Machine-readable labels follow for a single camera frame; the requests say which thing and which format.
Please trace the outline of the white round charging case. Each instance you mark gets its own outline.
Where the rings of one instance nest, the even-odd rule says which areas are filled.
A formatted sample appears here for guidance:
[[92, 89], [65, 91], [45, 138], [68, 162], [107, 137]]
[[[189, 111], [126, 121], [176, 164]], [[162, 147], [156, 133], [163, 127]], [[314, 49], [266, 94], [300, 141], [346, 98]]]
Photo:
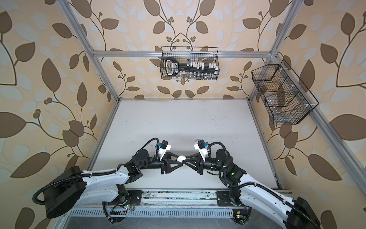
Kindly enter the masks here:
[[177, 160], [178, 162], [183, 163], [185, 160], [187, 160], [187, 158], [186, 158], [186, 156], [179, 156], [176, 160]]

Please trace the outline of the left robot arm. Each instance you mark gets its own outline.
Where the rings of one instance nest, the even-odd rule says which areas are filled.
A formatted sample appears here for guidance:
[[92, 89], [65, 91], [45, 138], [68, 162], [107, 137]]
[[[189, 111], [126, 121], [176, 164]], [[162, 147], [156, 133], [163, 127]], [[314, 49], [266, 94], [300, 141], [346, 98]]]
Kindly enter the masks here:
[[102, 203], [105, 216], [113, 221], [107, 206], [128, 208], [137, 198], [126, 190], [125, 185], [142, 177], [143, 169], [160, 169], [161, 174], [169, 174], [183, 166], [183, 159], [169, 152], [167, 141], [154, 139], [155, 155], [149, 156], [142, 147], [131, 160], [119, 164], [114, 169], [87, 171], [78, 166], [67, 169], [48, 185], [36, 191], [32, 201], [44, 205], [46, 217], [57, 218], [75, 206]]

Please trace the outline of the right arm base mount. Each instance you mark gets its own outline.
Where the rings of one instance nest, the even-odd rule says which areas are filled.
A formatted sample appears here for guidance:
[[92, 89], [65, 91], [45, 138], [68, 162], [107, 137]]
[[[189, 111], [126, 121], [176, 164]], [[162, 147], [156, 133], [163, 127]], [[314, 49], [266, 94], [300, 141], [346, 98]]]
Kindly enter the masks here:
[[216, 199], [218, 207], [227, 207], [232, 209], [250, 209], [250, 206], [243, 204], [238, 192], [232, 190], [221, 190], [216, 192]]

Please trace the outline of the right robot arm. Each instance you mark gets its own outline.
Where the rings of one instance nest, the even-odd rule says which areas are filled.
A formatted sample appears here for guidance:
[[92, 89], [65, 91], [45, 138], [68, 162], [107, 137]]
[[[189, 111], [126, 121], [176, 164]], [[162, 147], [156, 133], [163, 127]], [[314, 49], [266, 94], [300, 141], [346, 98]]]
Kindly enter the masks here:
[[194, 148], [198, 153], [188, 156], [183, 164], [198, 174], [203, 174], [204, 170], [217, 171], [220, 181], [231, 190], [235, 205], [251, 207], [283, 229], [321, 227], [320, 220], [305, 199], [288, 197], [254, 179], [234, 163], [224, 144], [199, 140]]

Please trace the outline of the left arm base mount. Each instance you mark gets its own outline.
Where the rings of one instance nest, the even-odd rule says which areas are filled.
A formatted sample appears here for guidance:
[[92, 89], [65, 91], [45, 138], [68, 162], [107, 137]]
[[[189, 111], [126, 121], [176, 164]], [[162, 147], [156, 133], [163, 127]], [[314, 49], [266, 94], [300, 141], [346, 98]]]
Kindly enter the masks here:
[[107, 202], [107, 206], [116, 206], [116, 205], [137, 205], [142, 200], [142, 190], [127, 190], [112, 200], [111, 202]]

